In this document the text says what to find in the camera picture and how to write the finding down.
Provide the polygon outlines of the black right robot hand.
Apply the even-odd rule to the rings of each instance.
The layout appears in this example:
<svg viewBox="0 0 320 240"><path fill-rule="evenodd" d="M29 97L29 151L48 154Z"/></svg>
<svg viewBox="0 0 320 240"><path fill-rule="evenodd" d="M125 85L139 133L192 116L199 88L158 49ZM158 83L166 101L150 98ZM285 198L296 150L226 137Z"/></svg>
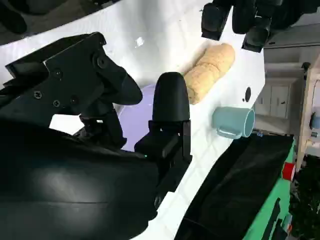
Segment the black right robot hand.
<svg viewBox="0 0 320 240"><path fill-rule="evenodd" d="M105 53L100 32L61 38L10 64L0 91L0 237L129 240L157 216L189 164L191 120L178 72L155 86L134 151L114 104L142 91Z"/></svg>

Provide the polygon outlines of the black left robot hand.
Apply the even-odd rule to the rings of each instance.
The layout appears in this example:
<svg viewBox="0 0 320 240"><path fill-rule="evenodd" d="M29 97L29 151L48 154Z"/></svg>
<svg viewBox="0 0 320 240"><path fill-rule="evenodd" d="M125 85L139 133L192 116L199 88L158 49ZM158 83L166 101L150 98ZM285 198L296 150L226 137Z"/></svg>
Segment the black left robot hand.
<svg viewBox="0 0 320 240"><path fill-rule="evenodd" d="M204 5L201 36L220 40L232 13L232 30L244 35L242 48L259 53L275 33L295 24L306 13L298 0L214 0Z"/></svg>

